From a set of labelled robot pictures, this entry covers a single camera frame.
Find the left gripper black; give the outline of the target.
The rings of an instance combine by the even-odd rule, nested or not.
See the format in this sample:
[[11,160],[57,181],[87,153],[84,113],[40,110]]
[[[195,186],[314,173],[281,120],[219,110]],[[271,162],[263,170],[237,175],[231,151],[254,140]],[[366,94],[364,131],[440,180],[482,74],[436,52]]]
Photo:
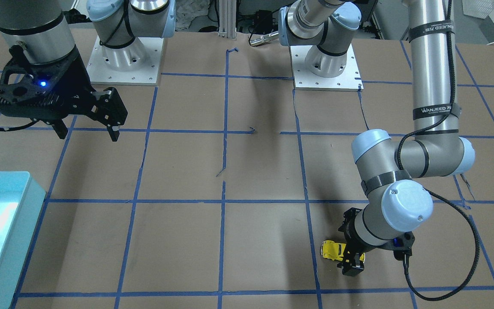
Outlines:
[[343,258],[337,263],[337,268],[341,269],[343,275],[359,275],[364,270],[365,252],[375,248],[392,251],[394,258],[398,261],[404,261],[406,256],[412,256],[415,237],[411,231],[403,233],[392,240],[385,240],[384,244],[380,245],[372,245],[363,240],[355,229],[355,219],[362,219],[361,212],[362,209],[354,207],[345,211],[342,225],[338,228],[339,232],[344,233],[346,239]]

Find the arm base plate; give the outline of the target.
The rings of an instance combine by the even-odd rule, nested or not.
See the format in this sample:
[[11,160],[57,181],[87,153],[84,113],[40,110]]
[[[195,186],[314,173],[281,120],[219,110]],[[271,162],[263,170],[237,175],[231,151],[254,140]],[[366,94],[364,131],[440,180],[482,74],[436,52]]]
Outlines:
[[337,57],[315,45],[290,47],[295,89],[298,91],[362,91],[364,89],[353,46]]
[[111,49],[95,41],[87,63],[94,85],[157,86],[165,39],[137,37],[121,49]]

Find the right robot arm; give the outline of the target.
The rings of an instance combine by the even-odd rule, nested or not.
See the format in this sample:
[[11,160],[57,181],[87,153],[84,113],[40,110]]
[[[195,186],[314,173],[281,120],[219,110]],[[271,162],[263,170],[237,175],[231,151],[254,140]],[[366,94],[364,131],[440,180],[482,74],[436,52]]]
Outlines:
[[[173,0],[89,0],[86,8],[99,38],[95,47],[110,72],[137,72],[149,59],[141,38],[169,38],[175,31]],[[56,0],[0,0],[0,33],[11,55],[0,78],[0,113],[30,119],[0,131],[41,121],[64,139],[63,120],[74,114],[101,123],[118,140],[128,112],[116,88],[96,91],[91,84],[70,30],[83,18],[76,10],[63,11]]]

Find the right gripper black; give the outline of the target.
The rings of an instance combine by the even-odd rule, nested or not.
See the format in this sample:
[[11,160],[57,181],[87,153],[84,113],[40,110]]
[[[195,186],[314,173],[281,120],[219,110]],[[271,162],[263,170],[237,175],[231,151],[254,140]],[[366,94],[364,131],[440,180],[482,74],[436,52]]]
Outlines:
[[70,53],[47,64],[32,64],[20,45],[9,49],[12,58],[0,78],[0,113],[6,117],[48,121],[59,139],[69,133],[63,118],[88,115],[105,125],[113,142],[128,111],[116,88],[95,91],[74,46]]

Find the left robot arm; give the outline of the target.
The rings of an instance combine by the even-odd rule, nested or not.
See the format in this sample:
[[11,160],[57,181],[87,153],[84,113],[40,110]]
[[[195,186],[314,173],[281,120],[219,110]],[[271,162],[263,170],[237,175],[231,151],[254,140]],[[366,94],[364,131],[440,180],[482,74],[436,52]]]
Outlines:
[[[451,0],[404,0],[412,51],[414,130],[392,141],[382,129],[367,130],[352,142],[352,155],[368,198],[364,209],[349,209],[339,231],[346,244],[342,274],[364,269],[362,254],[375,248],[409,254],[412,231],[433,213],[433,199],[416,180],[462,174],[475,151],[459,135],[461,108],[455,92],[455,23]],[[297,0],[280,9],[283,46],[310,45],[305,61],[317,76],[340,74],[359,9],[351,0]]]

